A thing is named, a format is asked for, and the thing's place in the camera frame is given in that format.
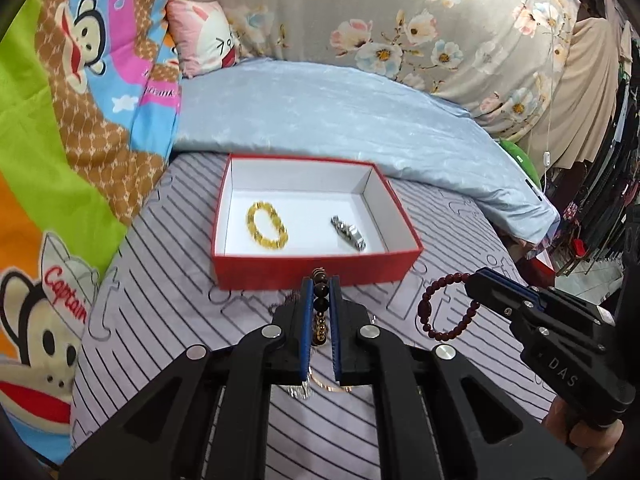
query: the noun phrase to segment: green fabric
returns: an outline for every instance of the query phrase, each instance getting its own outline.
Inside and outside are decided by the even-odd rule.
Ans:
[[[522,171],[524,171],[532,182],[538,186],[538,189],[542,189],[542,184],[540,183],[536,167],[533,165],[533,162],[527,154],[523,152],[519,146],[508,140],[500,140],[499,143],[501,148],[513,157],[513,159],[522,168]]]
[[[102,275],[126,227],[66,161],[47,75],[33,47],[40,8],[40,0],[27,0],[0,43],[0,171],[34,224],[55,231]]]

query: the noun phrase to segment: floral curtain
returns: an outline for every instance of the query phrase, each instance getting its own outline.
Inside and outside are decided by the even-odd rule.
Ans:
[[[357,67],[456,102],[511,140],[546,110],[578,10],[577,0],[217,1],[244,56]]]

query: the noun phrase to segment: monkey eye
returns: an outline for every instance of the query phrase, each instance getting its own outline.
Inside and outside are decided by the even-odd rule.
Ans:
[[[75,362],[76,362],[76,349],[72,345],[69,345],[68,347],[66,347],[66,364],[68,366],[71,366]]]
[[[45,330],[42,333],[42,347],[47,355],[53,355],[56,353],[56,340],[51,333],[51,330]]]

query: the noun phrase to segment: gray striped fabric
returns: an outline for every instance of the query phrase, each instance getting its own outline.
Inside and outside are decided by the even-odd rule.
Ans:
[[[72,407],[78,446],[189,345],[212,349],[237,343],[269,322],[268,307],[286,292],[223,292],[210,279],[210,235],[226,157],[180,155],[134,220],[103,281],[82,338]],[[488,266],[520,280],[513,262],[476,204],[456,193],[413,182],[392,185],[425,251],[399,283],[344,289],[377,323],[406,343],[431,348],[416,325],[424,287],[450,272]],[[434,326],[450,330],[469,299],[459,285],[432,301]],[[541,419],[554,394],[518,358],[520,344],[501,317],[481,309],[453,345]],[[331,349],[312,355],[315,374],[333,377]],[[380,477],[375,416],[368,386],[351,394],[314,386],[296,400],[275,386],[271,395],[268,479]]]

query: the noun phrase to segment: brown bead bracelet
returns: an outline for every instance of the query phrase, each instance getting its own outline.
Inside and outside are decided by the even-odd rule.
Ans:
[[[465,272],[464,274],[460,272],[456,272],[455,274],[448,274],[444,278],[435,280],[425,290],[424,294],[422,295],[422,299],[418,304],[418,316],[420,316],[422,329],[431,339],[435,339],[436,341],[450,341],[462,334],[466,330],[466,327],[471,324],[472,318],[476,315],[476,312],[480,308],[480,303],[478,303],[477,301],[471,302],[471,306],[466,310],[466,314],[462,317],[462,320],[453,330],[449,330],[448,332],[437,332],[429,323],[429,317],[431,316],[431,303],[429,302],[429,300],[434,295],[434,293],[437,290],[446,287],[447,285],[452,285],[453,283],[466,283],[466,280],[468,279],[469,273],[467,272]]]

